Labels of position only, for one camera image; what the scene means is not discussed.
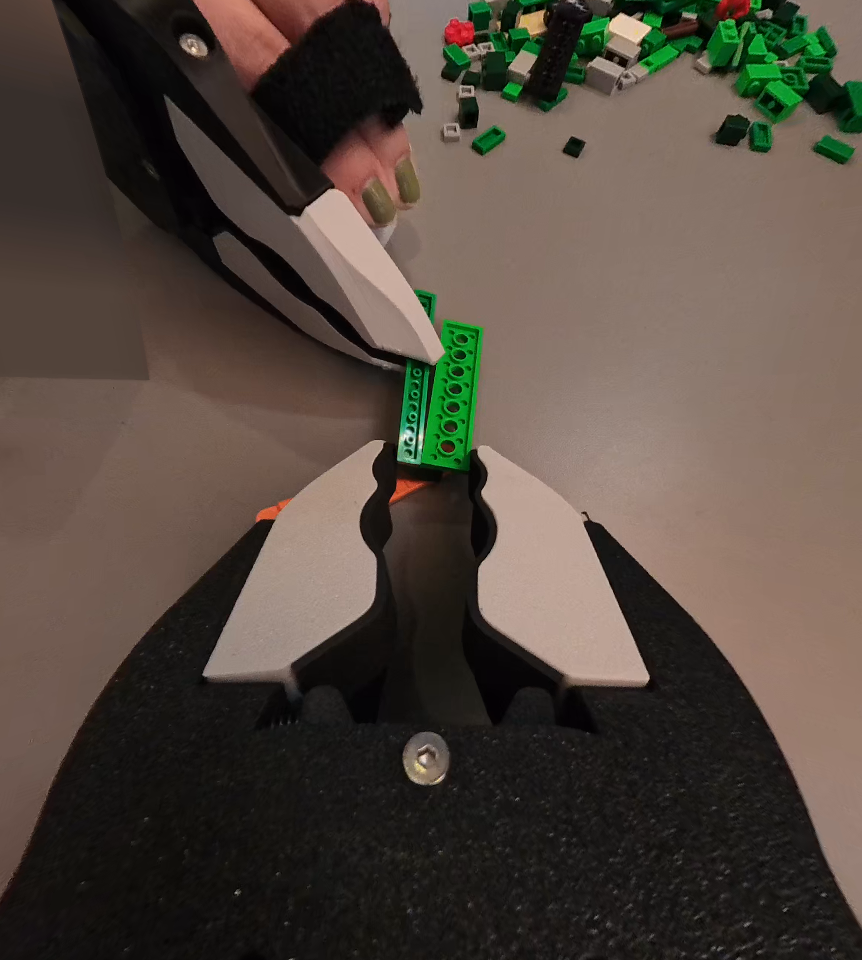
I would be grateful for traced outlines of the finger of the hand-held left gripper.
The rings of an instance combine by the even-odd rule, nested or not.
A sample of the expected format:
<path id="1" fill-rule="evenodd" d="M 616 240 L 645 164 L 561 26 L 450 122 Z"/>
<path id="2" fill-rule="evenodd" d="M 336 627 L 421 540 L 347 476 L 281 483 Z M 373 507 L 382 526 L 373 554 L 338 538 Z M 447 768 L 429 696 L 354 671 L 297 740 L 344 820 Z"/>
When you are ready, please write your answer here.
<path id="1" fill-rule="evenodd" d="M 445 350 L 415 291 L 351 200 L 328 186 L 288 214 L 165 98 L 176 142 L 221 214 L 292 268 L 292 293 L 369 355 L 435 365 Z"/>
<path id="2" fill-rule="evenodd" d="M 258 257 L 233 234 L 226 231 L 218 233 L 213 238 L 213 244 L 222 266 L 242 282 L 250 294 L 256 295 L 273 313 L 296 330 L 329 349 L 382 370 L 403 368 L 401 358 L 376 358 L 354 343 L 348 335 L 339 332 L 317 308 L 286 290 L 260 263 Z"/>

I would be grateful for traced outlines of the narrow green lego plate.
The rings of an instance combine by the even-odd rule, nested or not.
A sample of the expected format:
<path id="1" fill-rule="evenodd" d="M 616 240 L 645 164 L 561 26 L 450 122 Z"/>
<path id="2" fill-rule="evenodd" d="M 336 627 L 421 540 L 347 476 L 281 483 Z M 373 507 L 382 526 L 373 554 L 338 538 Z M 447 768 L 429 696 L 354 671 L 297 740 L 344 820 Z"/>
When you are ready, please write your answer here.
<path id="1" fill-rule="evenodd" d="M 428 404 L 432 392 L 434 365 L 408 359 L 400 409 L 397 462 L 419 467 L 423 463 Z"/>

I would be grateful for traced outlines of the person's left hand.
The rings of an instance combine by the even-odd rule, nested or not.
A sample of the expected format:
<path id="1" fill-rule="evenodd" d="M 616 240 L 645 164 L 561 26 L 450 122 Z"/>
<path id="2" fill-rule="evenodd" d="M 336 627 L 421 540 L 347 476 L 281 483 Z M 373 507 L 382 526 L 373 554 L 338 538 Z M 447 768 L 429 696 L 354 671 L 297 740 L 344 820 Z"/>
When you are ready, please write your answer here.
<path id="1" fill-rule="evenodd" d="M 197 1 L 195 5 L 238 81 L 247 94 L 254 95 L 277 62 L 342 3 Z M 380 115 L 350 120 L 317 165 L 375 232 L 389 228 L 401 210 L 412 208 L 422 197 L 404 126 L 390 125 Z"/>

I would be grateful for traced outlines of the long black lego brick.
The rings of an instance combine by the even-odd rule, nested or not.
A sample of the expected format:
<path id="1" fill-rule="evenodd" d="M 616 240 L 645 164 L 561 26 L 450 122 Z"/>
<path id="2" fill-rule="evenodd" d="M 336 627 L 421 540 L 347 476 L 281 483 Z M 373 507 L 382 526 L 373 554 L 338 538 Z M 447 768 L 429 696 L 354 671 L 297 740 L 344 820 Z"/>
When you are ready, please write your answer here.
<path id="1" fill-rule="evenodd" d="M 556 100 L 582 30 L 592 16 L 587 1 L 556 1 L 547 6 L 543 42 L 524 84 L 526 96 L 535 102 Z"/>

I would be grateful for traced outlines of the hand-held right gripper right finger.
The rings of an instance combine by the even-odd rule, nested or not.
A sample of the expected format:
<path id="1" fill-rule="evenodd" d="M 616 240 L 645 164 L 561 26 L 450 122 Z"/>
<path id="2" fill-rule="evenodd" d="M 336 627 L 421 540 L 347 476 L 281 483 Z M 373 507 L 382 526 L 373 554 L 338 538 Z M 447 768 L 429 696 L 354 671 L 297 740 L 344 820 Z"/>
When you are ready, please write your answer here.
<path id="1" fill-rule="evenodd" d="M 645 689 L 649 670 L 581 511 L 487 445 L 471 453 L 469 495 L 463 652 L 485 707 L 506 710 L 528 688 L 557 707 L 570 690 Z"/>

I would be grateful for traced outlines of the wide green lego plate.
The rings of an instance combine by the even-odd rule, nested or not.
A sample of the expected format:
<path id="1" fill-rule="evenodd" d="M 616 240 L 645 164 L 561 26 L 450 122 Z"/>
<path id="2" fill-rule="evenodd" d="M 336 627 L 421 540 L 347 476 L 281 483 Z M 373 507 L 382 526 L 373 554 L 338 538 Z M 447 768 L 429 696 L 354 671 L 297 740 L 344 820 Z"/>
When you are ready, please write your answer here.
<path id="1" fill-rule="evenodd" d="M 441 342 L 444 354 L 434 369 L 420 465 L 465 473 L 473 450 L 483 329 L 446 319 L 441 326 Z"/>

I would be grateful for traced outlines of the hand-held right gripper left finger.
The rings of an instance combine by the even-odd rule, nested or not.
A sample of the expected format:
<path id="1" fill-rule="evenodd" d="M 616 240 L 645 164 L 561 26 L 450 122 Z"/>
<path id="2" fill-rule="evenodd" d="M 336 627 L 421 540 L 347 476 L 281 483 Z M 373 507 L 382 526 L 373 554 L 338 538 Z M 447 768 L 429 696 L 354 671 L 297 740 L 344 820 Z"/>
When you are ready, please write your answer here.
<path id="1" fill-rule="evenodd" d="M 269 527 L 202 671 L 209 683 L 317 687 L 347 702 L 377 694 L 396 609 L 384 547 L 394 448 L 371 440 L 301 489 Z"/>

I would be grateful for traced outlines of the pile of loose lego pieces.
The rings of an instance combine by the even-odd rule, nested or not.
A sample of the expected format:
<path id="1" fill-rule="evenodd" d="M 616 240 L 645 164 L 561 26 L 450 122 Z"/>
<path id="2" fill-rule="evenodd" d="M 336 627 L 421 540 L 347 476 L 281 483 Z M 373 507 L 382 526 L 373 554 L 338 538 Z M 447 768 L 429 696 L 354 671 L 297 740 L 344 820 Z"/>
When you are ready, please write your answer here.
<path id="1" fill-rule="evenodd" d="M 442 124 L 441 141 L 475 133 L 471 149 L 485 157 L 506 140 L 500 126 L 477 131 L 485 92 L 549 113 L 572 88 L 603 95 L 630 90 L 686 56 L 702 76 L 729 78 L 755 112 L 725 115 L 712 137 L 717 145 L 746 143 L 754 153 L 768 153 L 774 127 L 801 104 L 831 115 L 842 135 L 862 134 L 862 80 L 835 78 L 838 46 L 827 26 L 810 29 L 798 2 L 586 2 L 592 17 L 551 102 L 524 93 L 551 1 L 468 2 L 464 17 L 449 19 L 440 78 L 457 85 L 456 112 Z"/>

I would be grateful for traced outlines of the orange brick separator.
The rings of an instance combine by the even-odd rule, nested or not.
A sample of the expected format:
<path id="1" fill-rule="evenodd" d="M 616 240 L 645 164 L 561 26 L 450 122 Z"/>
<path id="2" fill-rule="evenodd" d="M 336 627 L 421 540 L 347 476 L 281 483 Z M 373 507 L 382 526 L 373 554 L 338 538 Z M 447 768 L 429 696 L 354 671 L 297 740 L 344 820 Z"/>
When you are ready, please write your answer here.
<path id="1" fill-rule="evenodd" d="M 434 481 L 425 480 L 425 479 L 411 479 L 401 477 L 396 481 L 395 489 L 392 495 L 389 498 L 389 504 L 394 505 L 400 502 L 404 498 L 413 496 L 413 494 L 418 491 L 433 486 Z M 255 515 L 254 521 L 258 522 L 274 522 L 281 512 L 291 503 L 293 498 L 285 498 L 272 506 L 266 507 L 262 510 L 259 510 Z"/>

